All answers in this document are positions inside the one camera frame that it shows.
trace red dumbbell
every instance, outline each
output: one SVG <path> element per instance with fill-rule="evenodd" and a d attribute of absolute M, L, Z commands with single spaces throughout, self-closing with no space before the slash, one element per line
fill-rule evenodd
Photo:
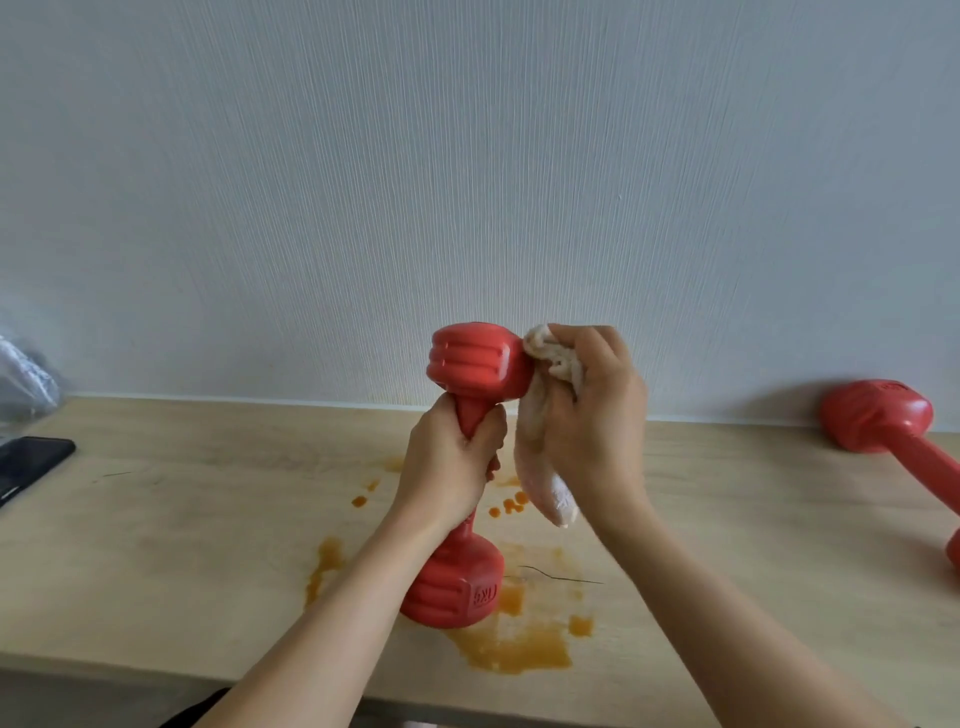
<path fill-rule="evenodd" d="M 841 448 L 892 453 L 960 516 L 960 464 L 925 439 L 932 422 L 930 401 L 891 379 L 845 384 L 828 392 L 820 404 L 820 424 Z M 960 570 L 960 530 L 947 544 L 947 556 Z"/>
<path fill-rule="evenodd" d="M 494 324 L 454 324 L 433 335 L 426 374 L 452 394 L 460 429 L 472 437 L 499 402 L 522 397 L 534 363 L 523 340 Z M 499 467 L 494 457 L 487 479 Z M 496 608 L 503 554 L 473 533 L 476 511 L 430 556 L 403 598 L 401 614 L 428 627 L 467 627 Z"/>

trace left hand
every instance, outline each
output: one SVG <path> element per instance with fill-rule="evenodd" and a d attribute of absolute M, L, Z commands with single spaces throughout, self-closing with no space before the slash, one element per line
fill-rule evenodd
<path fill-rule="evenodd" d="M 506 435 L 507 414 L 498 404 L 468 440 L 453 398 L 441 395 L 410 432 L 391 512 L 436 526 L 442 539 L 476 508 Z"/>

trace white towel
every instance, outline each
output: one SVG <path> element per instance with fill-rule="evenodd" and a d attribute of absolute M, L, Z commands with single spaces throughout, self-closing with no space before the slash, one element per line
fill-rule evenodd
<path fill-rule="evenodd" d="M 584 368 L 573 349 L 560 344 L 547 325 L 531 328 L 523 337 L 523 349 L 535 359 L 550 362 L 549 375 L 569 382 L 576 395 L 584 381 Z M 516 418 L 514 464 L 520 487 L 530 502 L 554 525 L 566 528 L 580 509 L 563 479 L 556 474 L 543 451 L 546 416 L 546 375 L 537 369 L 530 389 L 520 399 Z"/>

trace smartphone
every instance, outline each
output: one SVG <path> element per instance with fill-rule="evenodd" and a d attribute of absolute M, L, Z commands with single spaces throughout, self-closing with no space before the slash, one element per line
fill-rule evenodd
<path fill-rule="evenodd" d="M 73 440 L 18 437 L 0 446 L 0 508 L 66 460 L 77 449 Z"/>

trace table surface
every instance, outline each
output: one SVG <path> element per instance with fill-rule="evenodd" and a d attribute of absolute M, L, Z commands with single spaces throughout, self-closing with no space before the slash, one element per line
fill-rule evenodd
<path fill-rule="evenodd" d="M 34 434 L 78 452 L 0 510 L 0 662 L 233 681 L 384 515 L 416 413 L 77 399 Z M 960 716 L 960 526 L 885 455 L 814 430 L 651 423 L 665 519 L 824 658 L 924 728 Z M 960 436 L 936 436 L 960 454 Z M 464 631 L 399 618 L 367 688 L 387 705 L 599 726 L 715 726 L 584 522 L 514 498 L 476 530 L 507 561 Z M 490 509 L 500 509 L 499 517 Z"/>

